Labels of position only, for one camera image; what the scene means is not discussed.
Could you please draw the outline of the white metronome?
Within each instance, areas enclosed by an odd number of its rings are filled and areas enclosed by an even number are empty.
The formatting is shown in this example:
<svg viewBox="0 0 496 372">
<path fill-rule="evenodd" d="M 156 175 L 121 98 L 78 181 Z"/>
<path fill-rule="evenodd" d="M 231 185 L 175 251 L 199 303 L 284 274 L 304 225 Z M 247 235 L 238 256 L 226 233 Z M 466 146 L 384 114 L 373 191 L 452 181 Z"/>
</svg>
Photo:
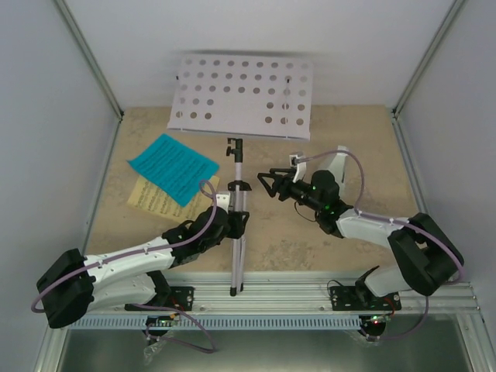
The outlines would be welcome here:
<svg viewBox="0 0 496 372">
<path fill-rule="evenodd" d="M 346 160 L 348 148 L 345 146 L 338 146 L 333 159 L 330 161 L 328 170 L 333 174 L 336 183 L 339 186 L 339 195 L 342 196 L 345 190 L 345 177 L 346 177 Z"/>
</svg>

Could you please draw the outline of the blue sheet music page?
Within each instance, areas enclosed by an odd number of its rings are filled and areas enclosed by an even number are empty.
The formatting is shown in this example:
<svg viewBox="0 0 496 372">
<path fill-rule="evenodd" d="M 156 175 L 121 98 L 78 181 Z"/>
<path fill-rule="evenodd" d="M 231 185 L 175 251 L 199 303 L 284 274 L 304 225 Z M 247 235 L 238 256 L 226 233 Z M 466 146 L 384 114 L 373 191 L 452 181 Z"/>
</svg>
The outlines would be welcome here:
<svg viewBox="0 0 496 372">
<path fill-rule="evenodd" d="M 160 135 L 129 165 L 182 207 L 199 193 L 200 182 L 210 180 L 219 170 L 214 160 L 167 134 Z"/>
</svg>

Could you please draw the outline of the white music stand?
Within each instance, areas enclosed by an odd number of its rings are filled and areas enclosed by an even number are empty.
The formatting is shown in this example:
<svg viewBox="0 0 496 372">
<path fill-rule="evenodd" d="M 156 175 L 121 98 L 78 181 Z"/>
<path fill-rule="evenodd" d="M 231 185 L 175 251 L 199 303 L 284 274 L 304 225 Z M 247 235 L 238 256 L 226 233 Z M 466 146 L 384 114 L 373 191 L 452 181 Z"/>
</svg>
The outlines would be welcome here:
<svg viewBox="0 0 496 372">
<path fill-rule="evenodd" d="M 248 212 L 247 137 L 309 140 L 313 64 L 298 57 L 190 53 L 177 73 L 169 130 L 227 137 L 234 211 Z"/>
</svg>

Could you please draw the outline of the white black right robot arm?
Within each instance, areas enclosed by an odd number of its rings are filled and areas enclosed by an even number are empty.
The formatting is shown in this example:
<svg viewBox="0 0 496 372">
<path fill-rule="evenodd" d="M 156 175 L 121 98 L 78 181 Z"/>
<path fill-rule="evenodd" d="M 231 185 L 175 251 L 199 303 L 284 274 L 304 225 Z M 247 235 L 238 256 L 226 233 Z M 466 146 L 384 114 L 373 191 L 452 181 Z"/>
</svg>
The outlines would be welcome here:
<svg viewBox="0 0 496 372">
<path fill-rule="evenodd" d="M 393 253 L 394 264 L 370 268 L 348 289 L 361 308 L 376 308 L 399 291 L 428 297 L 463 269 L 462 255 L 429 215 L 419 212 L 409 219 L 369 215 L 341 199 L 330 171 L 317 170 L 309 182 L 296 181 L 294 175 L 292 169 L 272 168 L 257 178 L 272 198 L 292 199 L 311 209 L 325 234 L 363 240 Z"/>
</svg>

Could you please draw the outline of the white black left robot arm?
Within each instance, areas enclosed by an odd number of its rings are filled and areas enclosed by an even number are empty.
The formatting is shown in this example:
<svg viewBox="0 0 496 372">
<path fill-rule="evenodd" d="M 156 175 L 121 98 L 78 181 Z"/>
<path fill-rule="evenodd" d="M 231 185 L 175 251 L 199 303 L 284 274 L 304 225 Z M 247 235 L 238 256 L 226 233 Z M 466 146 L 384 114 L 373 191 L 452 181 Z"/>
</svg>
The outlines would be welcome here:
<svg viewBox="0 0 496 372">
<path fill-rule="evenodd" d="M 100 308 L 161 309 L 171 295 L 164 271 L 197 260 L 224 239 L 241 237 L 249 217 L 211 206 L 196 220 L 138 246 L 87 256 L 67 250 L 36 283 L 41 311 L 50 328 L 61 329 Z"/>
</svg>

